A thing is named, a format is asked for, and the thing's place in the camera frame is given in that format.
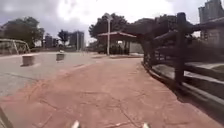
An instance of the concrete barrier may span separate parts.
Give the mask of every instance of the concrete barrier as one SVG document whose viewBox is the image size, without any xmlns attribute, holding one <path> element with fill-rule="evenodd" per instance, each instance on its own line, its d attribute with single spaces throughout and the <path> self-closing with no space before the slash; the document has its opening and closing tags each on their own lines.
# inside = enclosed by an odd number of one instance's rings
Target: concrete barrier
<svg viewBox="0 0 224 128">
<path fill-rule="evenodd" d="M 35 56 L 33 54 L 23 55 L 22 60 L 22 66 L 32 66 L 34 64 Z"/>
<path fill-rule="evenodd" d="M 56 61 L 62 61 L 65 59 L 65 54 L 64 53 L 58 53 L 56 55 Z"/>
</svg>

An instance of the red brick pavement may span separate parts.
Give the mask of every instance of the red brick pavement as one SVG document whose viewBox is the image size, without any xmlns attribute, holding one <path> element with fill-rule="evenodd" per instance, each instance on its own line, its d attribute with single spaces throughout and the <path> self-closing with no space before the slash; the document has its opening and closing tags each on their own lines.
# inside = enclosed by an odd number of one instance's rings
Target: red brick pavement
<svg viewBox="0 0 224 128">
<path fill-rule="evenodd" d="M 140 59 L 108 60 L 68 71 L 1 99 L 15 128 L 221 128 L 151 78 Z"/>
</svg>

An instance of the street light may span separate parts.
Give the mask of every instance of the street light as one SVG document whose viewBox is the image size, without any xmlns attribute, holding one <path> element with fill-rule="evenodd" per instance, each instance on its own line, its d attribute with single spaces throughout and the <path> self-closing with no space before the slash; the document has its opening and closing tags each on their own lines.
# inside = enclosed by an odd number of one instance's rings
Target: street light
<svg viewBox="0 0 224 128">
<path fill-rule="evenodd" d="M 79 51 L 79 31 L 76 32 L 76 38 L 77 38 L 77 40 L 76 40 L 76 42 L 77 42 L 76 43 L 76 49 L 77 50 L 76 51 Z"/>
<path fill-rule="evenodd" d="M 110 55 L 110 22 L 113 20 L 112 16 L 108 13 L 105 14 L 108 22 L 108 34 L 107 34 L 107 55 Z"/>
</svg>

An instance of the sky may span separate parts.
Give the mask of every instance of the sky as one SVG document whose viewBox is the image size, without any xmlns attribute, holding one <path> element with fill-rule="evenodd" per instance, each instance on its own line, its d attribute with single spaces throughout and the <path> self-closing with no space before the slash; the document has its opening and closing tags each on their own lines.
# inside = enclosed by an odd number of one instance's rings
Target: sky
<svg viewBox="0 0 224 128">
<path fill-rule="evenodd" d="M 88 27 L 106 12 L 125 16 L 129 22 L 154 18 L 161 14 L 185 12 L 187 19 L 198 23 L 198 7 L 207 0 L 0 0 L 0 25 L 8 20 L 32 16 L 46 32 L 81 30 L 91 41 Z"/>
</svg>

